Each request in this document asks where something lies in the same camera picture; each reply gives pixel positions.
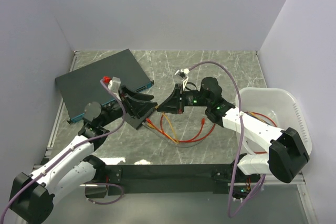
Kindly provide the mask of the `small black box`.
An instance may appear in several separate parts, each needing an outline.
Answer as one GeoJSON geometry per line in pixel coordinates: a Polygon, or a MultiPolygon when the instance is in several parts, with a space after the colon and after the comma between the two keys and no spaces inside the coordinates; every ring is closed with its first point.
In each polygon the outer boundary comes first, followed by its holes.
{"type": "Polygon", "coordinates": [[[125,116],[125,121],[134,129],[138,130],[141,126],[142,123],[145,122],[145,120],[154,113],[155,108],[151,109],[145,116],[141,117],[140,119],[137,118],[133,118],[131,116],[129,116],[128,114],[126,114],[125,116]]]}

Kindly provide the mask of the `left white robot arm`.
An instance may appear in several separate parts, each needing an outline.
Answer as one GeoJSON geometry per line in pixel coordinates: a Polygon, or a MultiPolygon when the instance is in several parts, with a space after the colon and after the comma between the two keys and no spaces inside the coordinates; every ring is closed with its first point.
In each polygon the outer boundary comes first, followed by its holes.
{"type": "Polygon", "coordinates": [[[7,209],[27,223],[43,223],[54,205],[79,185],[107,184],[106,164],[93,155],[111,134],[105,126],[126,115],[141,119],[157,106],[152,95],[131,91],[126,86],[116,92],[110,88],[107,91],[115,100],[107,106],[88,103],[83,127],[61,152],[30,174],[16,176],[7,209]]]}

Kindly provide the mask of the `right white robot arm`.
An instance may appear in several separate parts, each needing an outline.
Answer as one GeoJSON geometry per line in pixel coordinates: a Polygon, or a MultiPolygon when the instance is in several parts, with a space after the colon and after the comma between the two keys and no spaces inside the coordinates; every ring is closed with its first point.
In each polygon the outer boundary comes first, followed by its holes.
{"type": "Polygon", "coordinates": [[[310,160],[311,141],[302,133],[288,127],[268,125],[239,111],[222,97],[222,88],[216,78],[206,77],[199,90],[184,90],[177,83],[171,95],[158,106],[158,111],[182,114],[187,106],[205,107],[207,118],[259,145],[265,154],[248,151],[231,168],[234,180],[242,182],[251,174],[272,174],[283,183],[290,183],[310,160]]]}

